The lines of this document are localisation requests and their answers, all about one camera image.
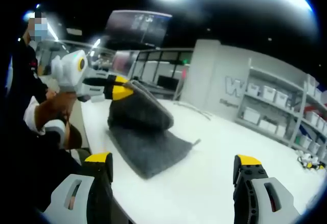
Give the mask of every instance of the screen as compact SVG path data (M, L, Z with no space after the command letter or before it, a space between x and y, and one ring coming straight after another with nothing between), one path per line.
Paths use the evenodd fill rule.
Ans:
M178 79L159 75L157 85L169 90L176 90Z
M171 17L150 11L113 11L105 32L109 42L135 42L159 47Z

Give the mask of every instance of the white wall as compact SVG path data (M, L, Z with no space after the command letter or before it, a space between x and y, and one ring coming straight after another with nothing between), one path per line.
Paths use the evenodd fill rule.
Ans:
M229 120L236 118L251 65L303 85L305 73L279 59L247 49L197 41L181 100Z
M218 40L198 40L193 51L191 65L183 87L181 100L200 108L206 108L210 82L218 57Z

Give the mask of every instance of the folded gray fabric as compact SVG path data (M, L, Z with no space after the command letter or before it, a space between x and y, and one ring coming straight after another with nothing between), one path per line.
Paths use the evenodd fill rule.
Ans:
M134 93L111 102L109 122L134 129L166 130L173 126L171 113L138 81L129 81L125 86Z
M182 160L192 144L169 131L110 127L111 139L129 166L148 179Z
M173 116L145 87L137 81L125 86L134 93L111 102L110 136L131 168L147 179L182 160L192 144L167 131Z

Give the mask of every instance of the white table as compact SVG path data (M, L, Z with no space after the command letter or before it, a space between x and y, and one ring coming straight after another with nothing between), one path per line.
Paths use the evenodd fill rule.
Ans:
M130 168L109 139L110 101L82 103L90 150L112 152L113 196L134 223L233 223L236 154L260 160L268 176L276 177L293 194L300 214L322 185L325 172L302 169L294 150L231 121L217 116L209 121L189 108L159 101L174 116L172 133L201 142L186 158L148 180Z

